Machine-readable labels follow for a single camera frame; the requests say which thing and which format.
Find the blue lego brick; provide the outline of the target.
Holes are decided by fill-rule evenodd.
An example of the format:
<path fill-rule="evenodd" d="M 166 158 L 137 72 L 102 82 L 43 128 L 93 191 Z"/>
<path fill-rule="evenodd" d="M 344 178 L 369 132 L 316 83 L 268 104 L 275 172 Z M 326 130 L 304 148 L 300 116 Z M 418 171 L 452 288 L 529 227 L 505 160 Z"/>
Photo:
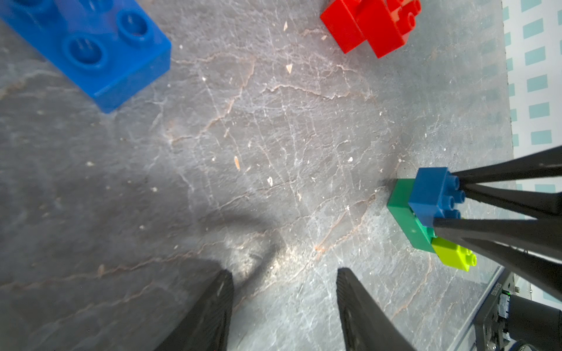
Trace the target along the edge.
<path fill-rule="evenodd" d="M 433 228 L 435 219 L 461 219 L 456 205 L 464 202 L 460 178 L 449 168 L 418 169 L 408 205 L 425 227 Z"/>
<path fill-rule="evenodd" d="M 171 41 L 137 1 L 2 1 L 1 19 L 104 113 L 171 67 Z"/>

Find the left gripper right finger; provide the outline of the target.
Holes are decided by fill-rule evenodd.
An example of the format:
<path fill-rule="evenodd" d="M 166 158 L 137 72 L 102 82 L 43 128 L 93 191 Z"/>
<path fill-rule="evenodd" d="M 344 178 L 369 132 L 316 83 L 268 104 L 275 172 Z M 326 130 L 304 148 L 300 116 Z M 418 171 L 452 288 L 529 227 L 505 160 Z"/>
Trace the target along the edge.
<path fill-rule="evenodd" d="M 349 268 L 337 270 L 337 305 L 345 349 L 412 350 Z"/>

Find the lime green lego brick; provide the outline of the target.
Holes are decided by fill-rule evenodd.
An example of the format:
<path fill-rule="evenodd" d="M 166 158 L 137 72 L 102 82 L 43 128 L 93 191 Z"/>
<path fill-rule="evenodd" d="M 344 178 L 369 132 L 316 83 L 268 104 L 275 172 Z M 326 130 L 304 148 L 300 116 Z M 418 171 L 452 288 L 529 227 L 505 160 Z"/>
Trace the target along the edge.
<path fill-rule="evenodd" d="M 477 265 L 477 256 L 469 249 L 444 238 L 434 238 L 432 247 L 445 266 L 469 272 Z"/>

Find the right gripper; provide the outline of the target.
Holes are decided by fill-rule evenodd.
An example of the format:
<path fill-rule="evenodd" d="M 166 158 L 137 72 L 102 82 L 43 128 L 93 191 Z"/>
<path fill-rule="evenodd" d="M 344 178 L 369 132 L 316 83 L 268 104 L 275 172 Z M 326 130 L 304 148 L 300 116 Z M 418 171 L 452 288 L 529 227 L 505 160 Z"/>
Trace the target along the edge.
<path fill-rule="evenodd" d="M 561 300 L 560 219 L 436 219 L 436 235 Z M 560 350 L 561 310 L 516 293 L 502 271 L 473 319 L 477 350 Z"/>

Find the red lego brick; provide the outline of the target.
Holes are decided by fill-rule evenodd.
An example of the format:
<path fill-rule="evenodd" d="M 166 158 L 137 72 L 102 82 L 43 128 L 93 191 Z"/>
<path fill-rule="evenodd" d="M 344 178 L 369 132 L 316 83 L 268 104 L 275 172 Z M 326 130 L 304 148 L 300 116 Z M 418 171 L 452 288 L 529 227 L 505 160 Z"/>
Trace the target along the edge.
<path fill-rule="evenodd" d="M 365 41 L 357 23 L 360 0 L 331 1 L 320 18 L 344 54 Z"/>
<path fill-rule="evenodd" d="M 404 46 L 416 27 L 421 1 L 360 1 L 356 21 L 377 58 Z"/>

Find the green long lego brick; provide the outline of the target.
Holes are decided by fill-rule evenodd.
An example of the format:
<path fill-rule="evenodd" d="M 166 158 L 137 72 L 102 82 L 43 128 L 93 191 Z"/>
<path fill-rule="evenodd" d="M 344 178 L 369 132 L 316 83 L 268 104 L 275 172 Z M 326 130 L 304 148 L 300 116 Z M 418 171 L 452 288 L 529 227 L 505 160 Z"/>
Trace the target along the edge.
<path fill-rule="evenodd" d="M 396 180 L 387 208 L 413 248 L 435 254 L 432 247 L 432 240 L 436 237 L 433 229 L 426 228 L 408 205 L 414 181 L 412 178 Z"/>

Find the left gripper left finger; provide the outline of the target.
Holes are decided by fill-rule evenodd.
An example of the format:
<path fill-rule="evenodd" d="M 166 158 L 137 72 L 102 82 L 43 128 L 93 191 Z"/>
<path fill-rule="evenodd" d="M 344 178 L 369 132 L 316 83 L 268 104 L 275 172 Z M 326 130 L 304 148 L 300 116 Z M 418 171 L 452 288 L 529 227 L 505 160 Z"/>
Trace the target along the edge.
<path fill-rule="evenodd" d="M 234 306 L 234 280 L 226 269 L 215 276 L 180 324 L 157 350 L 226 350 Z"/>

